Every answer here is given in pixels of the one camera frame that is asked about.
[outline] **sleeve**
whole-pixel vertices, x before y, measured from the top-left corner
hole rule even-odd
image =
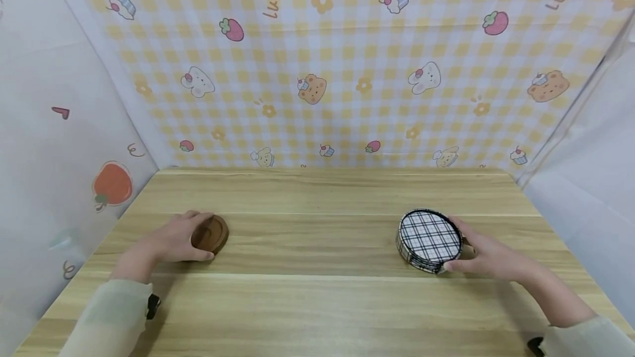
[[[127,357],[146,328],[151,284],[112,279],[88,302],[60,357]]]
[[[633,341],[601,316],[570,328],[549,327],[540,349],[547,357],[635,356]]]

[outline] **wooden table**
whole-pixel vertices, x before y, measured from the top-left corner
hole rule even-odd
[[[118,255],[188,209],[230,227],[212,264],[160,266],[163,305],[133,355],[526,356],[547,325],[519,286],[438,277],[397,253],[411,208],[456,214],[549,265],[632,331],[504,172],[490,169],[168,169],[157,173],[17,356],[54,356]]]

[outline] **black and white plaid coaster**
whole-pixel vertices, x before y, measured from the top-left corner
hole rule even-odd
[[[401,218],[397,249],[410,265],[439,274],[443,264],[459,257],[463,237],[454,223],[439,212],[419,209]]]

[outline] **orange fruit print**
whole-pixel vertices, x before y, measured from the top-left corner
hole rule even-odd
[[[107,205],[120,205],[132,196],[132,178],[128,169],[117,161],[108,161],[93,181],[95,211]]]

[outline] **yellow gingham backdrop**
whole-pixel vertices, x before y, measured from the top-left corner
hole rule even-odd
[[[635,7],[86,1],[129,73],[120,93],[143,96],[175,164],[497,166],[516,175]]]

